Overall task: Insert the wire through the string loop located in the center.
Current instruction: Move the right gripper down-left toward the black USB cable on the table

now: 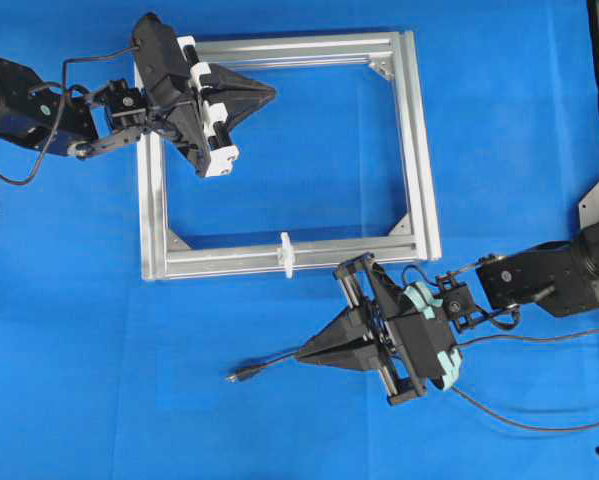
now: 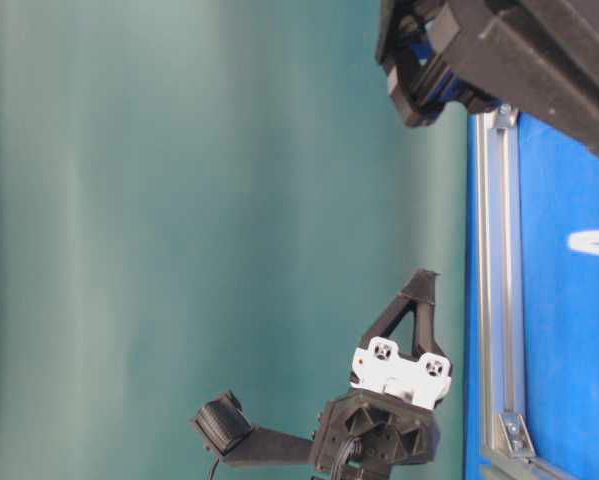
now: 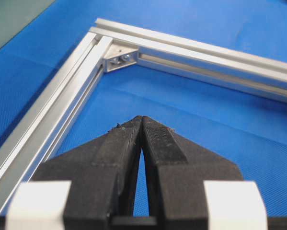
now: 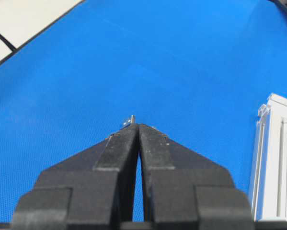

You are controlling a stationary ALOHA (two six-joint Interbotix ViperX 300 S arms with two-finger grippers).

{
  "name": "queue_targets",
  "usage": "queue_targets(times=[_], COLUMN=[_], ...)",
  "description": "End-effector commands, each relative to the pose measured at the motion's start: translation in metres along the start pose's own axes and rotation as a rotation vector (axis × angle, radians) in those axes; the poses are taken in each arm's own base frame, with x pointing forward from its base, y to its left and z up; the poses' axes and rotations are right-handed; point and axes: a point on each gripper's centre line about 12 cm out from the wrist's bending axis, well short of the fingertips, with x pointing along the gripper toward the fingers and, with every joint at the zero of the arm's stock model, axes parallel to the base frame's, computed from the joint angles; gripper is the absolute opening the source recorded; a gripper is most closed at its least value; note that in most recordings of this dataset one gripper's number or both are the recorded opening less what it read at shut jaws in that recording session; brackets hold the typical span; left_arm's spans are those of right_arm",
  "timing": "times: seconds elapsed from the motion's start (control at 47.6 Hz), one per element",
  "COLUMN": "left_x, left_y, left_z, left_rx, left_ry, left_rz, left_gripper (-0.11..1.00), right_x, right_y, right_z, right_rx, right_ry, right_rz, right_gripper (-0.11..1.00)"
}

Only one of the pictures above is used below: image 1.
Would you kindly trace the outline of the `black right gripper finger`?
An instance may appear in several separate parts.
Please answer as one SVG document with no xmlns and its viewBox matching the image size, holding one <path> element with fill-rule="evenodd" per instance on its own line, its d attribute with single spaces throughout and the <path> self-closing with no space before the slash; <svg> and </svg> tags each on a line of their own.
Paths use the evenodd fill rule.
<svg viewBox="0 0 599 480">
<path fill-rule="evenodd" d="M 380 370 L 387 363 L 388 355 L 376 341 L 360 338 L 311 351 L 302 348 L 294 354 L 294 359 L 309 365 L 365 372 Z"/>
<path fill-rule="evenodd" d="M 371 326 L 372 310 L 369 306 L 346 307 L 319 333 L 304 345 L 304 351 L 353 349 L 378 345 Z"/>
</svg>

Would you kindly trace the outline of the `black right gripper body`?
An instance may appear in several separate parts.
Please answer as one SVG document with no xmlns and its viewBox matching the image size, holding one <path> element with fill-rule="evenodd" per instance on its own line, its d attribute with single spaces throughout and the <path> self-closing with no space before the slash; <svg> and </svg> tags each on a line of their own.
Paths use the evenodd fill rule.
<svg viewBox="0 0 599 480">
<path fill-rule="evenodd" d="M 421 312 L 433 318 L 433 309 L 444 311 L 443 301 L 433 294 L 422 281 L 398 286 L 379 265 L 371 253 L 364 253 L 340 263 L 335 278 L 341 283 L 349 307 L 369 306 L 372 310 L 371 326 L 378 344 L 388 355 L 387 363 L 379 373 L 390 405 L 422 398 L 427 393 L 430 379 L 419 379 L 406 354 L 398 354 L 387 330 L 387 321 L 393 317 Z"/>
</svg>

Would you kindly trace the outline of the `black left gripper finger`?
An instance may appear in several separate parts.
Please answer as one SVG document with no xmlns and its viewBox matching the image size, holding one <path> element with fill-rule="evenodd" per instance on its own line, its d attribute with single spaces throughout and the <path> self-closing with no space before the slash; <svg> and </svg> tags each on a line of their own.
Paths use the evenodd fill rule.
<svg viewBox="0 0 599 480">
<path fill-rule="evenodd" d="M 274 88 L 245 77 L 215 63 L 209 63 L 210 79 L 206 85 L 222 92 L 247 92 L 258 95 L 273 95 Z"/>
<path fill-rule="evenodd" d="M 275 88 L 260 82 L 223 82 L 220 92 L 220 102 L 228 113 L 219 126 L 220 140 L 229 140 L 233 128 L 274 100 L 277 94 Z"/>
</svg>

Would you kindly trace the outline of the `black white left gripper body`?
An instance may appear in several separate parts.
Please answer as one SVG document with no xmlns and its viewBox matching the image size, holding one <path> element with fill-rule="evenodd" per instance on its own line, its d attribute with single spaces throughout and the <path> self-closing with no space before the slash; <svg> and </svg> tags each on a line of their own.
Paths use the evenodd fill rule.
<svg viewBox="0 0 599 480">
<path fill-rule="evenodd" d="M 226 107 L 221 102 L 212 104 L 203 98 L 209 87 L 202 82 L 202 78 L 210 74 L 210 67 L 199 59 L 195 43 L 179 46 L 192 65 L 190 84 L 196 99 L 161 109 L 151 104 L 144 91 L 152 121 L 162 124 L 159 133 L 171 137 L 171 143 L 192 164 L 198 176 L 209 178 L 228 175 L 239 157 L 239 149 L 230 137 L 229 140 L 219 139 L 219 126 L 228 116 Z"/>
</svg>

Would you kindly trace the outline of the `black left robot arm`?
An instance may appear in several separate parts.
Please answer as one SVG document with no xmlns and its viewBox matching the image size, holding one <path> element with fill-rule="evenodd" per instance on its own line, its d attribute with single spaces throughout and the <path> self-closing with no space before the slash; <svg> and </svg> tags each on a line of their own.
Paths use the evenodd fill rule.
<svg viewBox="0 0 599 480">
<path fill-rule="evenodd" d="M 123 80 L 89 91 L 43 81 L 32 69 L 0 58 L 0 139 L 35 151 L 85 160 L 155 133 L 202 178 L 227 175 L 239 156 L 231 131 L 271 102 L 273 87 L 200 61 L 193 37 L 181 46 L 191 78 L 185 93 L 160 107 Z"/>
</svg>

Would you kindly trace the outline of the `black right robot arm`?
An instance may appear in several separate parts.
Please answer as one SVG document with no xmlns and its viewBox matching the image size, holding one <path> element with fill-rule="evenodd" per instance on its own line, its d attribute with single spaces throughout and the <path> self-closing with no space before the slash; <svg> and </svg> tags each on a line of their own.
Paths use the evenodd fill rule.
<svg viewBox="0 0 599 480">
<path fill-rule="evenodd" d="M 365 253 L 340 263 L 334 277 L 347 305 L 294 353 L 296 361 L 354 371 L 378 372 L 390 404 L 426 393 L 428 382 L 450 389 L 458 379 L 462 354 L 456 334 L 482 322 L 511 330 L 518 309 L 536 304 L 554 317 L 599 308 L 599 221 L 572 240 L 547 242 L 514 255 L 479 260 L 476 273 L 491 306 L 478 307 L 469 288 L 453 272 L 398 286 Z"/>
</svg>

